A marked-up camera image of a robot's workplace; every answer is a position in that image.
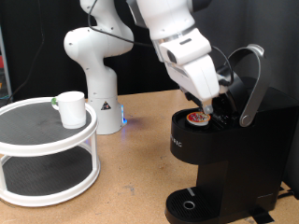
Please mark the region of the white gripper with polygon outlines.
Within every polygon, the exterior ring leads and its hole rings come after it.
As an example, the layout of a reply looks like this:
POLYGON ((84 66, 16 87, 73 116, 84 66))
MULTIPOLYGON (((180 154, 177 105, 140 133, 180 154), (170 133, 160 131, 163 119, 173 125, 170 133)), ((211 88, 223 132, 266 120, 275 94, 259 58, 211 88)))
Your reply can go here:
POLYGON ((186 91, 186 99, 203 107, 205 114, 212 114, 211 99, 219 94, 220 85, 210 56, 205 55, 183 65, 166 63, 165 66, 170 78, 186 91))

